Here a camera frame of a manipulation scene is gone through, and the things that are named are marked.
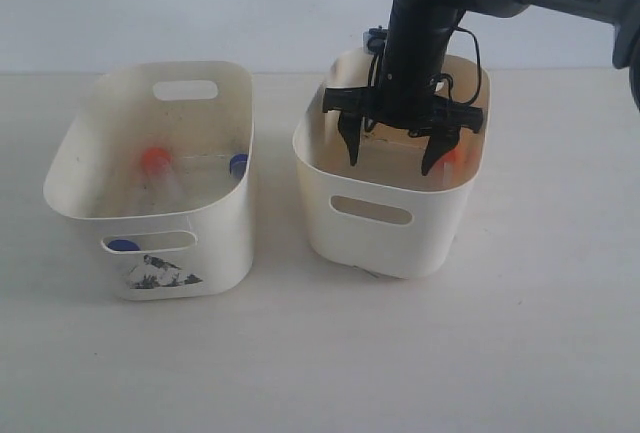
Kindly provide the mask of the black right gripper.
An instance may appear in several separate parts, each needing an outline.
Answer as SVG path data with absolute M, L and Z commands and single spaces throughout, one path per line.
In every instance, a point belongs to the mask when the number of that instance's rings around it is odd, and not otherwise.
M 484 72 L 474 61 L 443 54 L 424 78 L 400 85 L 383 69 L 382 54 L 349 52 L 325 80 L 322 111 L 339 114 L 338 132 L 352 167 L 365 126 L 429 136 L 421 162 L 421 174 L 427 176 L 457 147 L 462 130 L 478 134 L 484 128 Z

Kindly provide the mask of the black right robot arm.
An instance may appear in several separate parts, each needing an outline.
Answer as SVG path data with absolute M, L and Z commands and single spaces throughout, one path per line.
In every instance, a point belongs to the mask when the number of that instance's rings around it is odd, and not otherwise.
M 628 71 L 630 89 L 638 91 L 639 0 L 392 0 L 387 25 L 364 35 L 372 57 L 366 84 L 329 88 L 323 96 L 323 110 L 339 115 L 350 163 L 358 161 L 362 134 L 381 124 L 426 139 L 423 173 L 458 145 L 463 130 L 479 132 L 484 113 L 474 99 L 436 92 L 438 85 L 448 92 L 455 86 L 443 69 L 449 41 L 467 13 L 511 18 L 531 6 L 611 25 L 612 64 Z

